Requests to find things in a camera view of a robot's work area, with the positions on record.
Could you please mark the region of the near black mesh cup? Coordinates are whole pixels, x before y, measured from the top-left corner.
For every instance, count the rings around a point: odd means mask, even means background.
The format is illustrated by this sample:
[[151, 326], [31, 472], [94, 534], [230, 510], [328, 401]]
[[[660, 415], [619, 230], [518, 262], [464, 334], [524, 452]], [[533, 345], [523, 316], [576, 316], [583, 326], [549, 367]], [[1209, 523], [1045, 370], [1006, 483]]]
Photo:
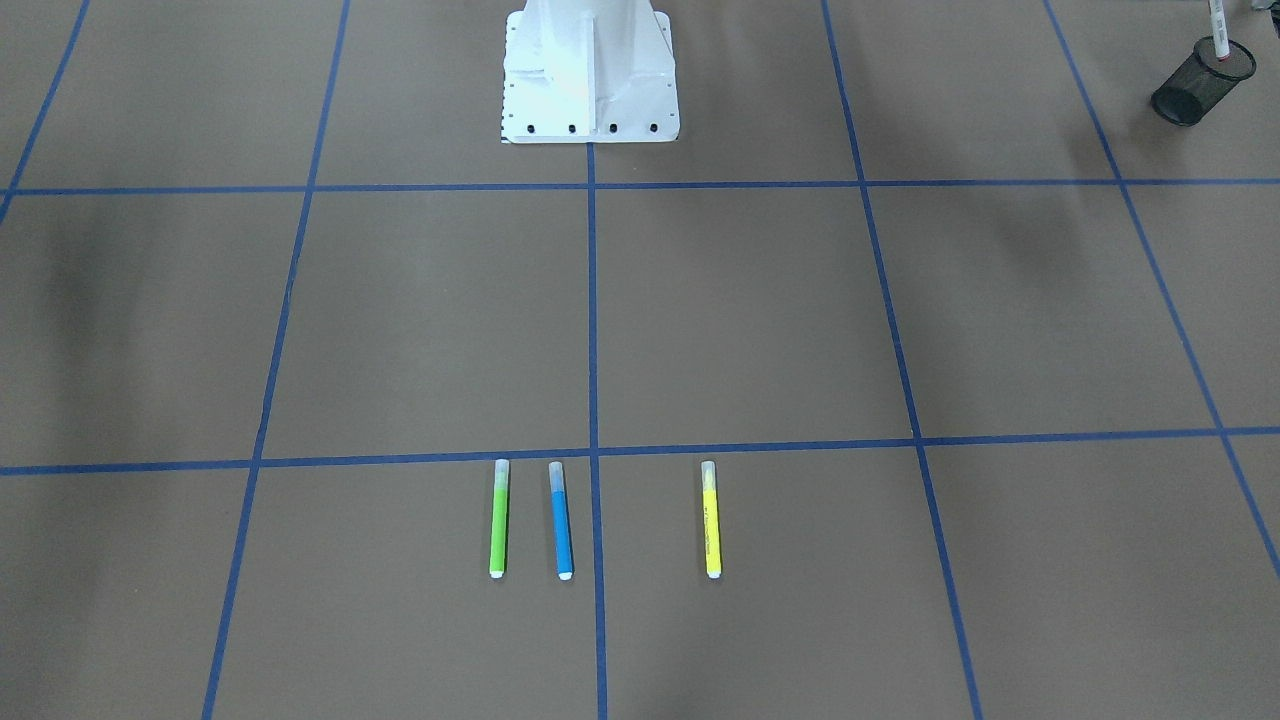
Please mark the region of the near black mesh cup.
[[1220, 59], [1212, 36], [1196, 41], [1190, 55], [1149, 96], [1152, 110], [1179, 127], [1198, 124], [1239, 83], [1257, 70], [1253, 53], [1234, 40]]

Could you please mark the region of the white central pedestal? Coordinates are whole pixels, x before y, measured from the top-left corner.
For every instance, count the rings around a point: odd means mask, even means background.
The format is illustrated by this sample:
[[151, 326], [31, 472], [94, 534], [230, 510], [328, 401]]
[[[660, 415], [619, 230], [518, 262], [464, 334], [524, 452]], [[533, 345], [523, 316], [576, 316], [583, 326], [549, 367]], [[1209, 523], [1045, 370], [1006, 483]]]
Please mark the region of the white central pedestal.
[[506, 18], [500, 141], [681, 135], [671, 18], [649, 1], [527, 1]]

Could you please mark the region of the red capped white marker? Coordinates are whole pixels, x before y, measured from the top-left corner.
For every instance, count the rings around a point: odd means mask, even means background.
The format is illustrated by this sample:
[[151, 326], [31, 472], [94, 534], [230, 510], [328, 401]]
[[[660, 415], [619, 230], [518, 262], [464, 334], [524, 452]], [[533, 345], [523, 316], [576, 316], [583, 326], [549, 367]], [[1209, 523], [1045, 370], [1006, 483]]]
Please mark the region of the red capped white marker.
[[1217, 61], [1226, 61], [1231, 56], [1231, 46], [1224, 0], [1208, 0], [1207, 6], [1210, 9], [1210, 35], [1213, 44], [1213, 56]]

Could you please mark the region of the yellow marker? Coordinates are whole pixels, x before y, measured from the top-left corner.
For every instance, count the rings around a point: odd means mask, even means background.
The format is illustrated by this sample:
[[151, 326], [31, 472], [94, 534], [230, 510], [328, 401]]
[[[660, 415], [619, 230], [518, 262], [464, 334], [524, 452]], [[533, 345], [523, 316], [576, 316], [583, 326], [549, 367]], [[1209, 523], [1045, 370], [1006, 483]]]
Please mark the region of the yellow marker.
[[707, 577], [716, 580], [723, 573], [716, 462], [701, 461], [700, 474], [704, 568]]

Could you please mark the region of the blue marker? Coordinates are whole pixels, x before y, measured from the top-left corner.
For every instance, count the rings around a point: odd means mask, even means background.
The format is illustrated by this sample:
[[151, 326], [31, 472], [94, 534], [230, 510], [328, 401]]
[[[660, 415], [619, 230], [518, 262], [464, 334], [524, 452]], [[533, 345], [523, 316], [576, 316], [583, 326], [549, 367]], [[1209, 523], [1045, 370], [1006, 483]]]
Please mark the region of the blue marker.
[[573, 578], [575, 564], [563, 462], [549, 462], [548, 478], [556, 551], [556, 575], [561, 582], [570, 582]]

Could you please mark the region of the green marker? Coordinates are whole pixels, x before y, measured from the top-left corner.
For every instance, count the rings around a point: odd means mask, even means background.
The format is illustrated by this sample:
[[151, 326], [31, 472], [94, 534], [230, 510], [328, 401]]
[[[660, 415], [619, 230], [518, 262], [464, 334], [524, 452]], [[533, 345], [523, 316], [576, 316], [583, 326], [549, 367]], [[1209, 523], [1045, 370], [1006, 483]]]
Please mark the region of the green marker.
[[492, 486], [490, 548], [488, 574], [493, 580], [506, 575], [509, 537], [509, 460], [497, 459]]

